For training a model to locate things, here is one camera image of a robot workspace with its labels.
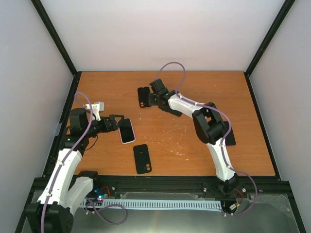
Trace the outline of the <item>black phone case top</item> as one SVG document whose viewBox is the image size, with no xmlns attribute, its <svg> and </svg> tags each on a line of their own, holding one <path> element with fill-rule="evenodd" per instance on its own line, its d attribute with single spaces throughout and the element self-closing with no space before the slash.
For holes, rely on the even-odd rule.
<svg viewBox="0 0 311 233">
<path fill-rule="evenodd" d="M 138 88 L 138 101 L 140 108 L 150 107 L 149 104 L 149 87 L 139 87 Z"/>
</svg>

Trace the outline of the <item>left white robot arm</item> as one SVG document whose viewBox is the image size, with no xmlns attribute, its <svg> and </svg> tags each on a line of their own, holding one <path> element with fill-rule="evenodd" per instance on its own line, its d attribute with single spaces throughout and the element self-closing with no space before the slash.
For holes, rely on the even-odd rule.
<svg viewBox="0 0 311 233">
<path fill-rule="evenodd" d="M 34 233 L 69 233 L 75 212 L 84 198 L 97 195 L 101 183 L 98 172 L 82 171 L 72 183 L 91 137 L 118 129 L 117 118 L 123 115 L 100 116 L 96 110 L 75 108 L 69 115 L 69 134 L 64 135 L 57 161 L 49 181 L 35 203 L 26 207 L 26 218 Z"/>
</svg>

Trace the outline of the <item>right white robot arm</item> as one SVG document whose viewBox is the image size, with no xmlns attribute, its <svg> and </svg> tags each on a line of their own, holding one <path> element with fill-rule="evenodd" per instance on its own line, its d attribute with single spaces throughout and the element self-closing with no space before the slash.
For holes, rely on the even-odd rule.
<svg viewBox="0 0 311 233">
<path fill-rule="evenodd" d="M 151 105 L 157 105 L 162 111 L 178 117 L 185 114 L 193 120 L 197 137 L 206 144 L 212 156 L 216 177 L 220 180 L 219 190 L 223 193 L 233 190 L 238 184 L 238 175 L 225 145 L 225 138 L 232 127 L 225 125 L 214 103 L 195 102 L 175 90 L 169 91 L 161 79 L 151 82 L 150 87 L 152 93 L 148 98 Z"/>
</svg>

